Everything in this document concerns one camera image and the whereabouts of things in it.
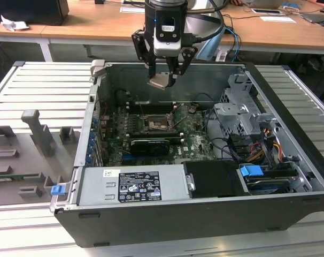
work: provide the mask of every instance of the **computer tower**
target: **computer tower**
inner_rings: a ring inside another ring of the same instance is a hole
[[[69,12],[67,0],[0,0],[1,15],[28,24],[59,26]]]

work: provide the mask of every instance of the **blue cable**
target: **blue cable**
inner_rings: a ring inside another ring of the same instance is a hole
[[[234,37],[235,37],[235,40],[236,40],[236,51],[235,51],[235,55],[234,55],[234,57],[233,57],[233,59],[232,59],[232,62],[235,60],[235,58],[236,58],[236,56],[237,56],[237,54],[238,54],[238,44],[239,44],[239,41],[238,41],[238,37],[237,37],[237,34],[236,33],[234,33],[231,29],[229,29],[229,28],[226,28]]]

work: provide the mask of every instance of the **capacitor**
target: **capacitor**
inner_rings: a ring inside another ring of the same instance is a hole
[[[189,114],[195,114],[196,113],[196,110],[191,107],[191,108],[188,109],[188,113]]]

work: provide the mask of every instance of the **crumpled paper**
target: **crumpled paper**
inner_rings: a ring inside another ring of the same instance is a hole
[[[21,29],[28,29],[29,27],[27,26],[27,24],[24,22],[24,21],[12,21],[12,20],[8,20],[8,19],[5,19],[2,15],[2,21],[1,21],[1,25],[14,32],[14,31],[17,31],[17,30],[21,30]]]

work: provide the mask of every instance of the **yellow wire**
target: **yellow wire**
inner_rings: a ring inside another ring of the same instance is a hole
[[[257,159],[258,157],[262,156],[262,154],[264,154],[264,151],[263,151],[263,150],[259,151],[258,154],[254,155],[253,157],[251,157],[251,158],[248,159],[247,161],[248,161],[248,162],[251,162],[251,161]]]
[[[279,160],[281,161],[281,159],[282,159],[281,147],[278,144],[276,144],[276,143],[274,143],[274,146],[279,150]]]

